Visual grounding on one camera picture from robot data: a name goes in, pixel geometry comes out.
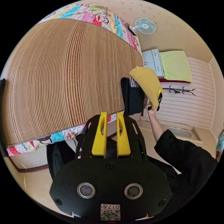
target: cabinet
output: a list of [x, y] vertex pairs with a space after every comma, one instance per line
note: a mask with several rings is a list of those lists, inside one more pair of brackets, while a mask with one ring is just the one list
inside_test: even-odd
[[153, 49], [142, 52], [144, 67], [151, 68], [159, 79], [164, 79], [163, 65], [160, 58], [159, 50]]

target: sticker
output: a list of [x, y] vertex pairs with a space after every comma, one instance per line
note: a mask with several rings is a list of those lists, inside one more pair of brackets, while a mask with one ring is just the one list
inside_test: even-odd
[[100, 218], [106, 221], [121, 220], [120, 205], [101, 204]]

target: striped wallpaper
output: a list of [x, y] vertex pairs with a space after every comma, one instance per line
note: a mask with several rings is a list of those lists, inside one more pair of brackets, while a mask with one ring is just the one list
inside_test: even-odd
[[175, 94], [173, 91], [164, 90], [164, 96], [157, 112], [157, 118], [192, 125], [204, 129], [210, 129], [214, 113], [215, 92], [214, 82], [209, 64], [195, 58], [188, 57], [191, 67], [193, 83], [161, 83], [163, 88], [178, 88], [191, 90], [193, 93], [185, 92]]

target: woven mat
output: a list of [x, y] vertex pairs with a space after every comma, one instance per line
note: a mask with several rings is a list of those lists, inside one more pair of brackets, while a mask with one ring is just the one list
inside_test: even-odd
[[142, 56], [112, 32], [74, 19], [35, 25], [18, 43], [1, 78], [8, 145], [61, 131], [103, 111], [124, 109], [120, 80]]

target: wall fan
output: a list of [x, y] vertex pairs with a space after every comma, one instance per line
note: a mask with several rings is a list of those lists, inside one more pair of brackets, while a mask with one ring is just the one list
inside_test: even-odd
[[134, 27], [129, 26], [128, 29], [133, 35], [137, 35], [136, 31], [144, 34], [153, 34], [157, 31], [157, 25], [149, 18], [138, 17], [134, 20]]

